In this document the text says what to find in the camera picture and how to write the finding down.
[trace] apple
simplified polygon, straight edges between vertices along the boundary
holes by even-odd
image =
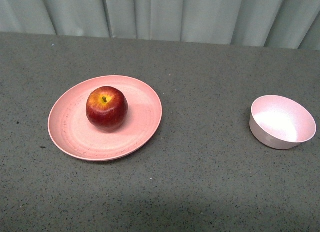
[[[120,90],[103,86],[89,95],[85,110],[91,124],[105,132],[112,132],[125,122],[128,102]]]

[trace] white bowl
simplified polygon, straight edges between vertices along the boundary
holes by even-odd
[[[250,129],[264,145],[287,150],[311,140],[317,126],[312,115],[297,102],[265,95],[252,104]]]

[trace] curtain fold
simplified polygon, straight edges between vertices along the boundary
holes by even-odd
[[[320,0],[0,0],[0,31],[320,50]]]

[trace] table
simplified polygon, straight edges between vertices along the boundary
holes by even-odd
[[[200,43],[0,33],[1,231],[316,231],[320,134],[260,143],[252,102],[288,97],[320,121],[320,53]],[[47,123],[91,78],[150,85],[163,114],[121,159],[60,151]]]

